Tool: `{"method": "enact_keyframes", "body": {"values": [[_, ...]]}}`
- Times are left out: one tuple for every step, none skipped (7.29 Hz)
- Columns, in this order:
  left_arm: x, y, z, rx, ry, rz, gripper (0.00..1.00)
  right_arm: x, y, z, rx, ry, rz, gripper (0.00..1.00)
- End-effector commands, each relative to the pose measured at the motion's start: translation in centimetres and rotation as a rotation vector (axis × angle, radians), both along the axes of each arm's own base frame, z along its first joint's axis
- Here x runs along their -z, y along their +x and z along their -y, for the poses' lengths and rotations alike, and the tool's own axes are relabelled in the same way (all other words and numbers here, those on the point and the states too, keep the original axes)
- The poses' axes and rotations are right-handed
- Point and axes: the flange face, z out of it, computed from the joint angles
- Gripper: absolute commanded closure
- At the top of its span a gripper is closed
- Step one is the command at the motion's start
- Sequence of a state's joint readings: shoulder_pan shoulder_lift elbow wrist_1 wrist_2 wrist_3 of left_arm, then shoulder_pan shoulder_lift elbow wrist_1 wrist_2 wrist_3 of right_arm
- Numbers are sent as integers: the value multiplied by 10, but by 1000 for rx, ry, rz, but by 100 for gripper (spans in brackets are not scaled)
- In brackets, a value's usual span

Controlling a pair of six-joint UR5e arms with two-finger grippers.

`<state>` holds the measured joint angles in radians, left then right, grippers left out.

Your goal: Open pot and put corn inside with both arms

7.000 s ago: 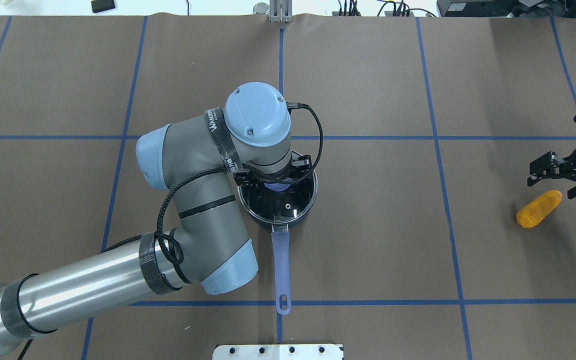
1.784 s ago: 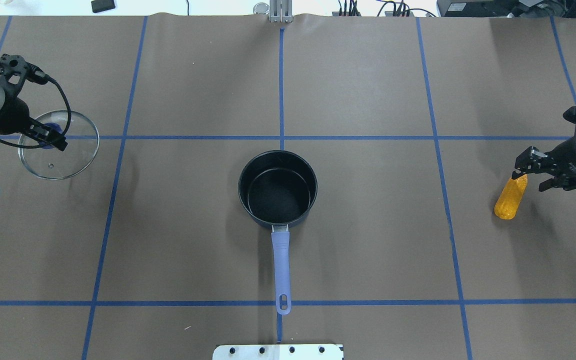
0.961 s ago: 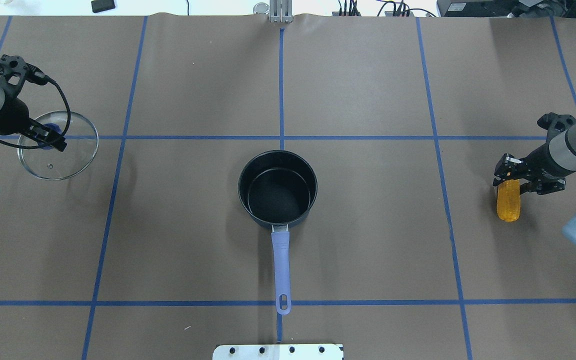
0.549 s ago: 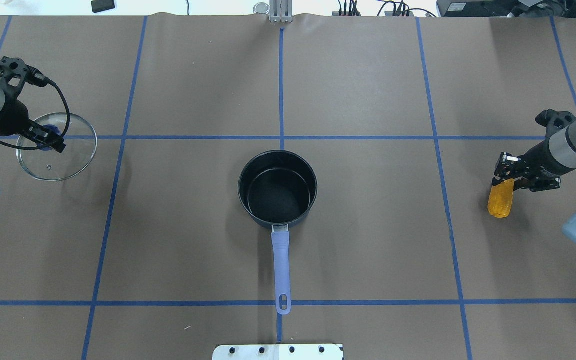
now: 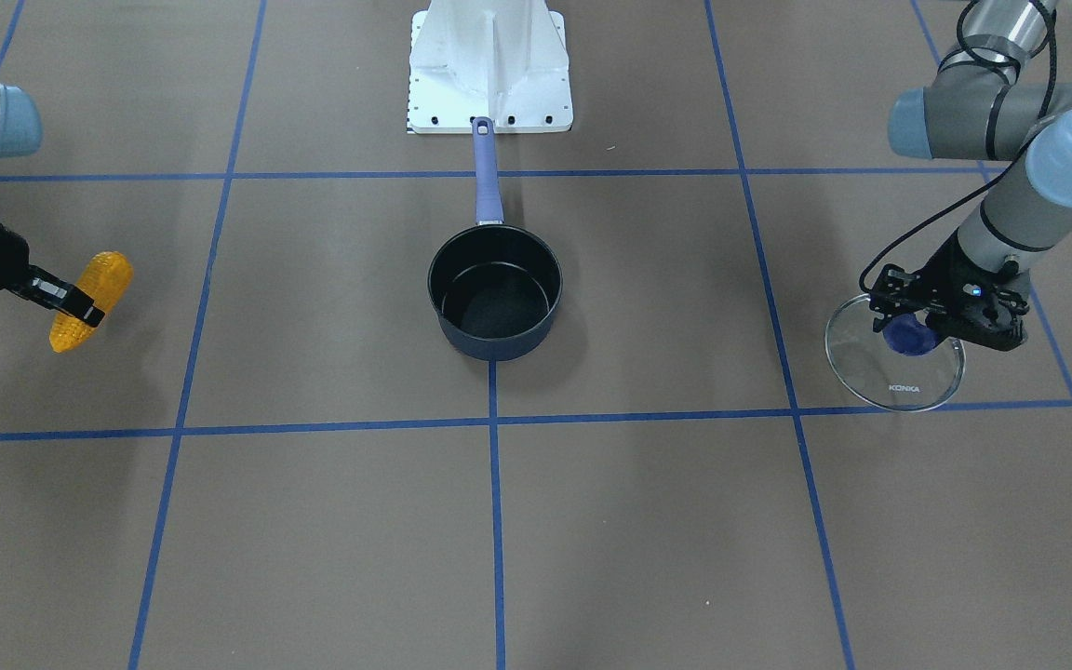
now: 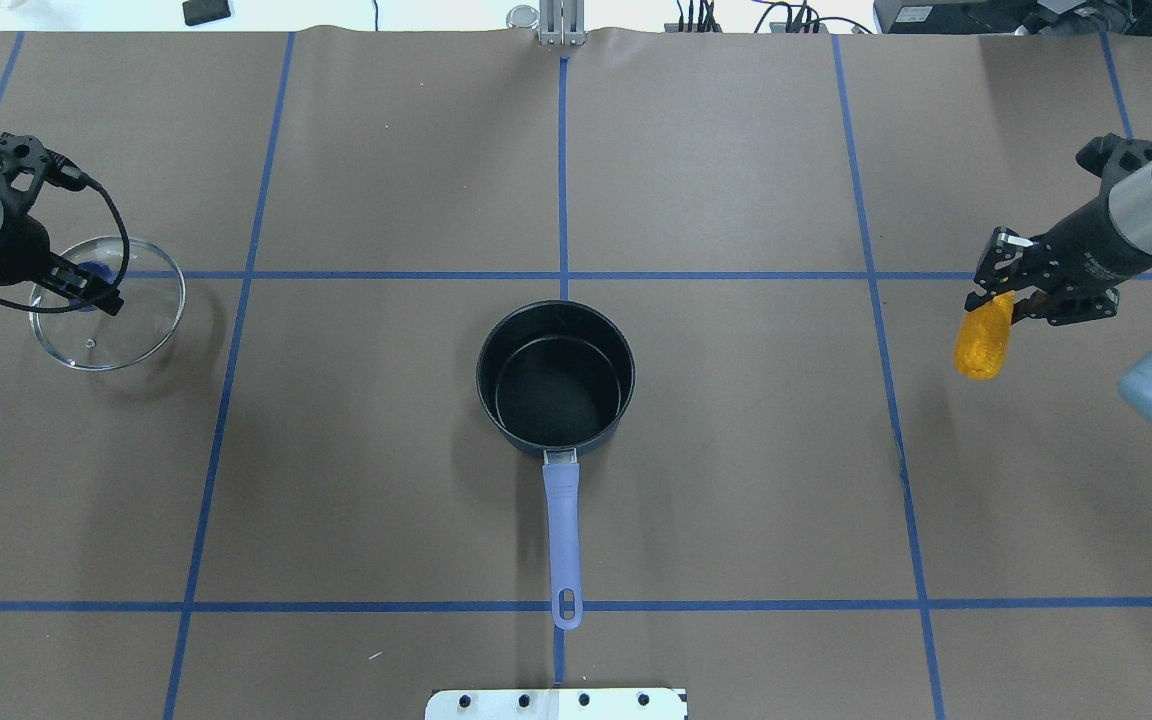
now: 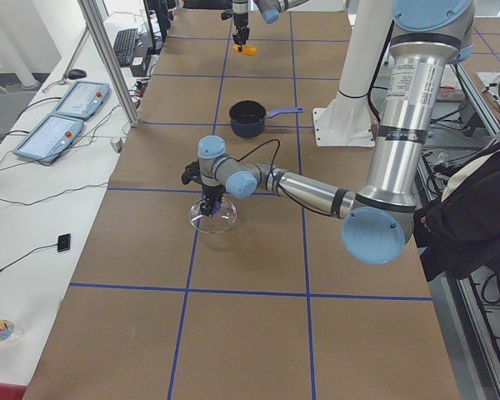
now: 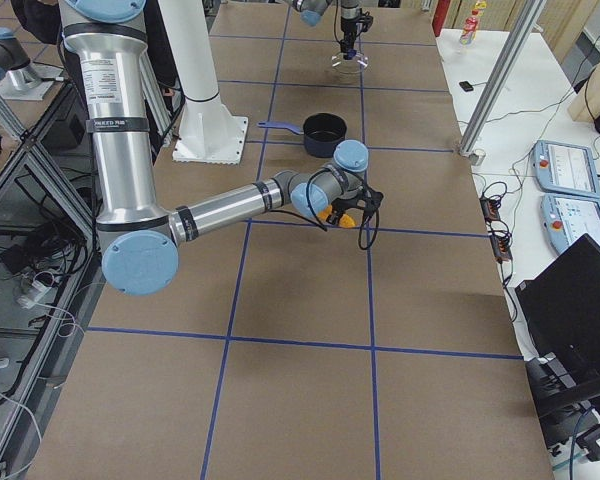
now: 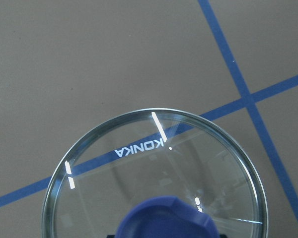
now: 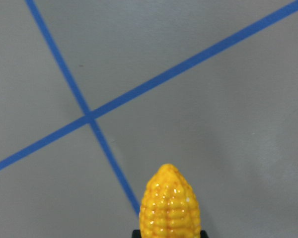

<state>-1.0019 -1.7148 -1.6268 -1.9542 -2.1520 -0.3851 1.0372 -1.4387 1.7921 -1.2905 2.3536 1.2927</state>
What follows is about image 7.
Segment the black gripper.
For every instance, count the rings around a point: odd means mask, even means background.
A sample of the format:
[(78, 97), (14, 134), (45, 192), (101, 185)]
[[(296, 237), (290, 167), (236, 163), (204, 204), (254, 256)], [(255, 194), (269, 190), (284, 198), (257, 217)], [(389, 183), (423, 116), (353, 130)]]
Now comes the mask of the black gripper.
[(213, 216), (213, 210), (218, 211), (223, 200), (224, 186), (218, 184), (216, 186), (202, 185), (202, 193), (204, 199), (199, 202), (200, 213), (208, 218)]
[(248, 13), (233, 13), (233, 21), (236, 27), (235, 33), (232, 35), (233, 38), (233, 50), (236, 52), (241, 51), (241, 45), (245, 46), (247, 40), (249, 39), (250, 28), (248, 27)]

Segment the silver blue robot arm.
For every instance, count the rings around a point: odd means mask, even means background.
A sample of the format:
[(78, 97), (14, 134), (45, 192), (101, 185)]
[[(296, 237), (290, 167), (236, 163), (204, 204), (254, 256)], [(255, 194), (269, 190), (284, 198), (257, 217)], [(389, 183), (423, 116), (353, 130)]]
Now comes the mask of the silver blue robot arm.
[[(261, 13), (266, 24), (275, 23), (281, 13), (304, 4), (305, 0), (299, 1), (253, 1), (257, 10)], [(225, 14), (233, 19), (235, 33), (232, 35), (233, 47), (236, 53), (244, 55), (255, 55), (257, 49), (247, 45), (250, 36), (249, 27), (249, 1), (232, 1), (232, 6)]]
[(240, 162), (228, 154), (220, 137), (206, 136), (198, 144), (197, 161), (182, 177), (202, 187), (202, 198), (189, 212), (198, 231), (230, 228), (237, 216), (233, 200), (262, 189), (342, 219), (344, 247), (364, 263), (389, 263), (402, 253), (413, 232), (412, 185), (443, 70), (470, 53), (474, 4), (396, 1), (388, 16), (394, 65), (365, 185), (351, 192), (273, 162)]

